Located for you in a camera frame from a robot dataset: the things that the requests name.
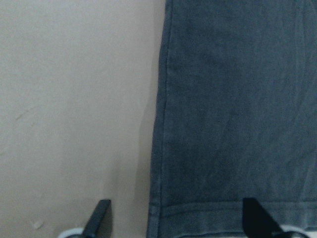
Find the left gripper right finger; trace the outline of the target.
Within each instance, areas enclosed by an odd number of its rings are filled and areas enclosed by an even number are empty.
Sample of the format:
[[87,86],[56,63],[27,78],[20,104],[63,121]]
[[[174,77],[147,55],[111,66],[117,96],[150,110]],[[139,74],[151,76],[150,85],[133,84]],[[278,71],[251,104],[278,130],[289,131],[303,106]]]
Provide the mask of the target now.
[[255,198],[243,199],[242,227],[248,238],[289,238]]

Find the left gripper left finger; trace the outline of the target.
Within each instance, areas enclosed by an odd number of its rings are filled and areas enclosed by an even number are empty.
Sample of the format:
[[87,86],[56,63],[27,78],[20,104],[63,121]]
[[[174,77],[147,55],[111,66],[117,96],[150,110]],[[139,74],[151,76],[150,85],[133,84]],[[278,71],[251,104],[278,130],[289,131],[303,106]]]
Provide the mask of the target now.
[[111,200],[100,200],[83,230],[84,238],[111,237]]

